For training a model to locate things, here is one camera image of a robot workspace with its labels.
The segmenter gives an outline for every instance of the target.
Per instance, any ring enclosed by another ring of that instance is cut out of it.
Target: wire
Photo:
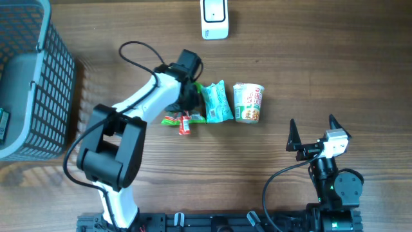
[[[302,162],[302,163],[300,163],[300,164],[296,164],[296,165],[287,167],[287,168],[285,168],[285,169],[282,169],[281,171],[278,171],[277,173],[273,174],[273,175],[268,179],[268,181],[266,181],[265,187],[263,187],[263,192],[262,192],[263,211],[265,212],[265,215],[266,215],[268,221],[270,222],[270,224],[271,224],[276,230],[282,232],[282,231],[278,228],[278,226],[275,224],[275,222],[270,218],[269,213],[268,213],[268,209],[266,208],[266,190],[267,190],[269,184],[270,184],[271,181],[272,181],[273,179],[275,179],[275,177],[277,177],[278,175],[280,175],[280,174],[282,174],[282,173],[284,173],[284,172],[286,172],[286,171],[292,170],[292,169],[294,169],[294,168],[298,168],[298,167],[307,165],[307,164],[311,163],[312,161],[314,161],[315,159],[317,159],[320,155],[321,155],[321,154],[319,153],[319,154],[315,155],[315,156],[314,156],[312,159],[310,159],[310,160],[307,160],[307,161],[304,161],[304,162]]]
[[[201,73],[203,72],[203,62],[202,61],[200,61],[200,65],[201,65],[200,73],[198,74],[198,76],[195,79],[193,79],[193,82],[196,82],[199,79]]]
[[[110,216],[110,220],[111,220],[111,222],[112,222],[112,224],[113,224],[113,227],[115,228],[115,231],[116,231],[116,232],[120,232],[121,229],[119,229],[119,228],[117,227],[117,224],[116,224],[116,222],[115,222],[115,216],[114,216],[113,211],[112,211],[112,209],[111,209],[111,205],[110,205],[110,201],[109,201],[109,197],[108,197],[108,192],[107,192],[104,188],[102,188],[102,187],[94,186],[94,185],[92,185],[92,184],[88,184],[88,183],[85,183],[85,182],[81,182],[81,181],[75,179],[75,178],[69,173],[69,171],[68,171],[68,161],[69,161],[69,157],[70,157],[71,153],[73,152],[73,150],[75,149],[75,147],[77,146],[77,144],[78,144],[82,139],[84,139],[85,136],[87,136],[88,134],[90,134],[93,130],[97,129],[99,126],[101,126],[101,125],[103,125],[103,124],[106,124],[106,123],[109,123],[110,121],[112,121],[113,119],[115,119],[116,117],[118,117],[119,115],[121,115],[121,114],[123,114],[123,113],[125,113],[125,112],[127,112],[127,111],[129,111],[129,110],[131,110],[131,109],[133,109],[137,104],[139,104],[139,103],[142,102],[146,97],[148,97],[150,94],[152,94],[153,91],[156,89],[156,87],[158,87],[159,77],[157,76],[157,74],[156,74],[154,71],[146,68],[145,66],[142,66],[141,64],[138,64],[138,63],[136,63],[136,62],[134,62],[134,61],[131,61],[130,59],[126,58],[126,57],[122,54],[122,48],[125,47],[125,46],[128,45],[128,44],[141,44],[141,45],[143,45],[143,46],[146,46],[148,49],[152,50],[152,51],[159,57],[160,61],[164,64],[164,61],[163,61],[162,57],[159,55],[159,53],[158,53],[154,48],[152,48],[152,47],[149,46],[148,44],[145,44],[145,43],[139,42],[139,41],[129,41],[129,42],[126,42],[126,43],[122,44],[122,45],[120,46],[120,48],[118,49],[118,54],[119,54],[119,56],[120,56],[123,60],[125,60],[125,61],[127,61],[127,62],[129,62],[129,63],[131,63],[131,64],[139,67],[139,68],[142,68],[143,70],[148,71],[149,73],[151,73],[151,74],[154,76],[155,85],[153,85],[153,87],[152,87],[145,95],[143,95],[141,98],[139,98],[139,100],[135,101],[134,103],[132,103],[130,106],[128,106],[128,107],[125,108],[124,110],[122,110],[122,111],[120,111],[120,112],[118,112],[118,113],[116,113],[116,114],[114,114],[114,115],[112,115],[112,116],[110,116],[110,117],[108,117],[108,118],[105,118],[105,119],[101,120],[100,122],[98,122],[98,123],[92,125],[91,127],[89,127],[89,128],[88,128],[81,136],[79,136],[79,137],[73,142],[73,144],[69,147],[69,149],[68,149],[67,152],[66,152],[66,155],[64,156],[64,160],[63,160],[63,171],[64,171],[64,174],[65,174],[73,183],[78,184],[78,185],[80,185],[80,186],[97,189],[97,190],[99,190],[99,191],[101,191],[101,192],[103,193],[104,200],[105,200],[106,205],[107,205],[107,207],[108,207],[108,211],[109,211],[108,213],[109,213],[109,216]]]

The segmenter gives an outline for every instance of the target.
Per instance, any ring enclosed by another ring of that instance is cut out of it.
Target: white device
[[[200,0],[201,36],[225,39],[229,35],[227,0]]]

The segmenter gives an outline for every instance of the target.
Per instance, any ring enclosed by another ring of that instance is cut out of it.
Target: snack package
[[[180,125],[180,119],[182,118],[182,113],[173,113],[173,112],[167,112],[167,115],[164,117],[164,119],[161,122],[161,125],[166,125],[166,126],[179,126]],[[189,112],[189,119],[188,123],[206,123],[206,119],[201,116],[201,114],[196,111],[196,110],[191,110]]]
[[[233,119],[232,111],[226,99],[225,81],[218,84],[212,83],[209,87],[203,87],[201,94],[206,104],[207,123],[218,123]]]
[[[188,116],[188,114],[189,112],[186,112],[185,115],[182,115],[180,117],[179,135],[190,135],[191,134],[191,129],[189,127],[190,116]]]

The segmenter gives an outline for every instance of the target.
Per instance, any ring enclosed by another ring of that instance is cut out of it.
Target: green snack package
[[[189,116],[190,116],[189,124],[192,124],[192,123],[206,123],[205,117],[201,116],[201,114],[196,110],[191,110],[189,112]],[[162,120],[161,125],[179,126],[181,117],[182,117],[181,112],[178,112],[178,113],[167,112],[167,115]]]

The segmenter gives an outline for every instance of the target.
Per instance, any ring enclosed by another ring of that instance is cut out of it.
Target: basket handle
[[[41,29],[39,34],[39,40],[37,41],[36,51],[41,52],[44,49],[44,43],[46,42],[47,31],[49,29],[50,19],[52,17],[52,8],[49,0],[37,0],[43,7],[43,21],[41,23]]]

